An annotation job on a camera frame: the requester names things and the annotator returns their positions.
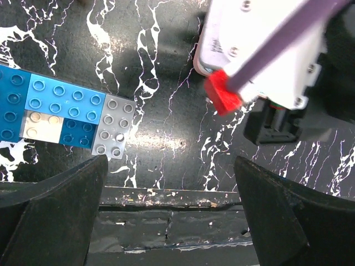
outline dark blue lego brick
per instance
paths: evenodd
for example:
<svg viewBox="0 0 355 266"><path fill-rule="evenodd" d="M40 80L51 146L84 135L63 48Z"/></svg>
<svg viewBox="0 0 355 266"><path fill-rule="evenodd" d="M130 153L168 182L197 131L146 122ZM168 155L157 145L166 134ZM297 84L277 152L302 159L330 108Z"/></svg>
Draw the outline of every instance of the dark blue lego brick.
<svg viewBox="0 0 355 266"><path fill-rule="evenodd" d="M0 140L18 142L31 73L0 65Z"/></svg>
<svg viewBox="0 0 355 266"><path fill-rule="evenodd" d="M64 118L59 143L80 148L91 148L96 125Z"/></svg>
<svg viewBox="0 0 355 266"><path fill-rule="evenodd" d="M32 74L26 110L99 124L105 94Z"/></svg>

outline screw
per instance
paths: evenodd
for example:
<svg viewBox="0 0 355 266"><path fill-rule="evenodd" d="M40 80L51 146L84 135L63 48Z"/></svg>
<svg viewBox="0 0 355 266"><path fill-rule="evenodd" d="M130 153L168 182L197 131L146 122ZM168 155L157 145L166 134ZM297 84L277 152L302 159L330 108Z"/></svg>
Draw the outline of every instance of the screw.
<svg viewBox="0 0 355 266"><path fill-rule="evenodd" d="M296 106L300 106L301 104L302 104L302 99L301 98L297 98L296 102L295 102L295 105Z"/></svg>
<svg viewBox="0 0 355 266"><path fill-rule="evenodd" d="M238 48L236 47L232 47L230 50L229 50L229 55L231 57L236 57L238 55Z"/></svg>
<svg viewBox="0 0 355 266"><path fill-rule="evenodd" d="M312 73L315 70L315 65L309 65L309 67L307 68L307 72L308 73Z"/></svg>
<svg viewBox="0 0 355 266"><path fill-rule="evenodd" d="M250 3L250 0L244 0L241 6L241 10L244 12L249 12L251 10Z"/></svg>

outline red plastic piece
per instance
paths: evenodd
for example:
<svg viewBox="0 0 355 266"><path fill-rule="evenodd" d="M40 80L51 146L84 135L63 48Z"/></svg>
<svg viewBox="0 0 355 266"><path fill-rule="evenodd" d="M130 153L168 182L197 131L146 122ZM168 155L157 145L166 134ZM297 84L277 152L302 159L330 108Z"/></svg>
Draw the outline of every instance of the red plastic piece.
<svg viewBox="0 0 355 266"><path fill-rule="evenodd" d="M227 91L228 76L223 70L213 72L205 82L205 90L219 115L239 109L243 101L237 94Z"/></svg>

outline duplo block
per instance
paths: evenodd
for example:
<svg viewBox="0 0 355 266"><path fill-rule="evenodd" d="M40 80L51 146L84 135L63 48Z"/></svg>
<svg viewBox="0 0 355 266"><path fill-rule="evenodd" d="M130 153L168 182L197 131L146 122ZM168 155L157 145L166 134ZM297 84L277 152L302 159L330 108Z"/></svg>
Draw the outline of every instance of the duplo block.
<svg viewBox="0 0 355 266"><path fill-rule="evenodd" d="M65 118L59 143L89 149L93 143L96 127L94 124Z"/></svg>
<svg viewBox="0 0 355 266"><path fill-rule="evenodd" d="M97 125L104 101L104 93L32 74L25 108Z"/></svg>
<svg viewBox="0 0 355 266"><path fill-rule="evenodd" d="M0 65L0 140L18 142L31 73Z"/></svg>
<svg viewBox="0 0 355 266"><path fill-rule="evenodd" d="M63 120L59 116L27 110L23 117L20 137L59 143Z"/></svg>
<svg viewBox="0 0 355 266"><path fill-rule="evenodd" d="M110 158L122 158L135 107L134 101L106 95L92 155L106 154Z"/></svg>

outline black marble surface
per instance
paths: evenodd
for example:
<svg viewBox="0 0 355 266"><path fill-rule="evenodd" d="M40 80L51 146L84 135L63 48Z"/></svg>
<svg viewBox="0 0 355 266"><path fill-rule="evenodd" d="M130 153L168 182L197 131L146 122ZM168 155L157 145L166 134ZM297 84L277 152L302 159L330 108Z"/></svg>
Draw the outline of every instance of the black marble surface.
<svg viewBox="0 0 355 266"><path fill-rule="evenodd" d="M237 191L243 155L335 196L354 197L354 132L329 142L256 147L243 137L248 112L219 117L192 67L205 0L0 0L0 62L134 99L138 108L109 186ZM37 182L91 156L90 150L22 140L0 142L4 181Z"/></svg>

